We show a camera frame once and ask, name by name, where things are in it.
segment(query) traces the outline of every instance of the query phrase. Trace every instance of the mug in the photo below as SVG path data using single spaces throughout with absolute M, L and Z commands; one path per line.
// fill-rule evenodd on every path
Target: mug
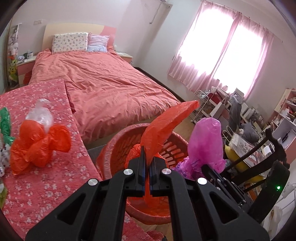
M 30 52 L 30 53 L 27 54 L 27 58 L 33 58 L 33 56 L 34 56 L 33 52 Z

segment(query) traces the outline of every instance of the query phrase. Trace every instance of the gray cloth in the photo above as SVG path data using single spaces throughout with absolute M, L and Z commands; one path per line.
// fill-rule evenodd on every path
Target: gray cloth
M 241 135 L 247 142 L 254 144 L 259 141 L 259 135 L 253 129 L 251 123 L 242 124 L 242 128 L 244 129 L 244 133 Z
M 235 132 L 240 125 L 240 112 L 242 105 L 235 97 L 231 98 L 231 107 L 229 110 L 229 127 Z

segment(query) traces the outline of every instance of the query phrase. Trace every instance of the drawer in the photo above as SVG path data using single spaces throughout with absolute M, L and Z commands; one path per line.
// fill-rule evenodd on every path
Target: drawer
M 132 58 L 127 58 L 127 57 L 121 57 L 124 61 L 128 62 L 129 64 L 131 63 Z
M 17 74 L 22 75 L 22 74 L 26 74 L 26 73 L 32 71 L 34 64 L 35 64 L 35 61 L 18 66 L 17 67 Z

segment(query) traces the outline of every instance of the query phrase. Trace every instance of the orange plastic bag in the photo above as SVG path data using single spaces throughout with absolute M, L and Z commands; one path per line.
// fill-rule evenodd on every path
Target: orange plastic bag
M 140 144 L 135 144 L 133 146 L 133 148 L 130 150 L 130 152 L 128 153 L 127 157 L 126 157 L 126 162 L 124 164 L 125 169 L 128 168 L 128 163 L 131 159 L 134 159 L 136 157 L 139 157 L 141 155 L 141 145 Z M 159 157 L 164 159 L 161 155 L 159 155 L 159 153 L 157 153 L 155 155 L 155 157 Z M 149 184 L 149 176 L 146 178 L 145 180 L 145 196 L 143 198 L 133 198 L 133 197 L 129 197 L 129 200 L 138 200 L 139 203 L 142 201 L 144 201 L 149 207 L 155 207 L 156 205 L 159 204 L 159 197 L 152 197 L 152 195 L 150 195 L 150 184 Z
M 25 173 L 32 164 L 45 167 L 54 150 L 68 152 L 70 148 L 71 136 L 65 126 L 54 124 L 45 134 L 43 125 L 34 120 L 25 120 L 20 127 L 20 136 L 10 149 L 12 173 Z
M 15 139 L 12 143 L 10 148 L 10 168 L 14 175 L 21 174 L 30 166 L 30 163 L 25 161 L 27 150 L 20 138 Z
M 45 131 L 42 124 L 34 120 L 24 120 L 20 126 L 20 140 L 29 148 L 33 143 L 43 139 Z
M 141 146 L 144 146 L 146 153 L 147 166 L 151 164 L 153 156 L 161 151 L 173 129 L 198 107 L 197 100 L 182 102 L 169 108 L 151 122 L 141 138 Z

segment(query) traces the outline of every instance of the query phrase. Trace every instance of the bed frame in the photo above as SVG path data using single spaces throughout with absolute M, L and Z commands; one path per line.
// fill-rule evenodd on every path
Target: bed frame
M 50 23 L 46 25 L 43 35 L 42 51 L 52 48 L 55 34 L 91 32 L 96 35 L 110 35 L 108 45 L 113 45 L 116 28 L 91 23 Z

